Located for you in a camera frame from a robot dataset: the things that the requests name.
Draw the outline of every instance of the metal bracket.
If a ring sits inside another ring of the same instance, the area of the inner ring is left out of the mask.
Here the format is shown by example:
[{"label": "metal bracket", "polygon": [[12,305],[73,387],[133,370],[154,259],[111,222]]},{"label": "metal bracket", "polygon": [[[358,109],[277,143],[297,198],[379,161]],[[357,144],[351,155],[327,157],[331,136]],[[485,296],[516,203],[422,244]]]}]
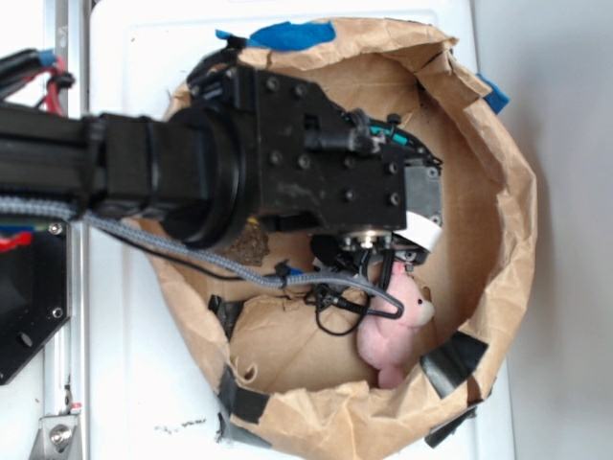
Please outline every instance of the metal bracket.
[{"label": "metal bracket", "polygon": [[43,417],[29,460],[80,460],[79,415]]}]

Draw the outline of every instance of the white surface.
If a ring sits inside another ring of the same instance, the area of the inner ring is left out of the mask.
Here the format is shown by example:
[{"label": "white surface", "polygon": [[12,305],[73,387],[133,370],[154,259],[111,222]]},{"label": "white surface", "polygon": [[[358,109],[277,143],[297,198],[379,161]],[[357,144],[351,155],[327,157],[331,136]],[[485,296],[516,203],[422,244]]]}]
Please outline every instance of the white surface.
[{"label": "white surface", "polygon": [[533,296],[509,356],[517,458],[611,458],[613,4],[475,4],[480,69],[538,176]]},{"label": "white surface", "polygon": [[[103,0],[92,22],[91,109],[159,117],[170,93],[207,52],[223,46],[214,28],[249,35],[291,19],[327,15],[417,19],[463,38],[456,56],[475,68],[467,2],[216,2]],[[215,442],[215,398],[174,327],[144,256],[93,232],[90,245],[92,459],[289,458]],[[512,459],[503,371],[477,419],[432,450],[416,443],[393,458]],[[186,425],[193,421],[206,422]]]}]

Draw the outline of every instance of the red wire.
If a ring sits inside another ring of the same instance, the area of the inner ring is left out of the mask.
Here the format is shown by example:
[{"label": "red wire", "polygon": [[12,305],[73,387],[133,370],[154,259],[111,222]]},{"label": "red wire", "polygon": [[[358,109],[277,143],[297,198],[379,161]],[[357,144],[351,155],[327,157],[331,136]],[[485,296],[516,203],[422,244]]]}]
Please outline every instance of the red wire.
[{"label": "red wire", "polygon": [[66,116],[64,111],[61,108],[61,104],[59,103],[59,91],[57,90],[57,83],[55,78],[58,75],[63,74],[66,71],[66,63],[64,59],[60,56],[56,56],[56,65],[53,67],[45,67],[43,69],[38,70],[35,74],[29,76],[27,81],[32,81],[38,75],[49,72],[51,75],[49,81],[47,82],[47,94],[43,98],[43,102],[47,107],[47,111],[51,113],[55,113],[61,117]]}]

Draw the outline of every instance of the black tape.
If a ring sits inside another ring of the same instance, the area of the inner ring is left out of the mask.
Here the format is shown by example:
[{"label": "black tape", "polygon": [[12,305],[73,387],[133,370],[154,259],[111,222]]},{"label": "black tape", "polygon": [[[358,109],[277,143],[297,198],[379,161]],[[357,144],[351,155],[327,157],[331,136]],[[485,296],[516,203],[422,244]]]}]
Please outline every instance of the black tape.
[{"label": "black tape", "polygon": [[221,384],[219,385],[219,401],[221,402],[221,417],[217,438],[228,438],[241,443],[263,448],[270,448],[270,444],[259,436],[236,426],[230,421],[234,414],[250,424],[256,424],[264,413],[270,399],[269,395],[257,391],[247,390],[238,386],[232,369],[226,367]]},{"label": "black tape", "polygon": [[264,413],[270,395],[238,386],[232,369],[226,367],[219,386],[219,398],[229,413],[256,424]]},{"label": "black tape", "polygon": [[450,434],[453,434],[458,426],[460,426],[465,420],[472,419],[473,417],[477,416],[477,407],[475,407],[475,405],[476,404],[470,405],[458,417],[455,417],[446,424],[432,429],[430,434],[423,438],[425,443],[432,449],[438,446],[442,441],[447,439]]},{"label": "black tape", "polygon": [[217,316],[228,340],[232,338],[243,305],[244,302],[224,302],[218,295],[212,295],[209,300],[209,310]]},{"label": "black tape", "polygon": [[[456,332],[436,350],[420,358],[421,368],[441,399],[451,394],[475,371],[488,344],[465,333]],[[424,441],[435,448],[453,434],[464,420],[476,416],[476,405],[470,404],[464,412],[432,429]]]},{"label": "black tape", "polygon": [[421,368],[443,399],[470,377],[487,349],[487,343],[456,332],[439,348],[420,358]]}]

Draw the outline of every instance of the white wall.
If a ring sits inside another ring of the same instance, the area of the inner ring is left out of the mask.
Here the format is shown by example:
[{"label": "white wall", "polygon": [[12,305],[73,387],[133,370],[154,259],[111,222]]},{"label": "white wall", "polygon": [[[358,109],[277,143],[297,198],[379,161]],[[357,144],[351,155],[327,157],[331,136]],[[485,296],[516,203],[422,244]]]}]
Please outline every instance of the white wall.
[{"label": "white wall", "polygon": [[613,456],[613,2],[474,0],[481,72],[538,179],[530,309],[509,356],[516,455]]}]

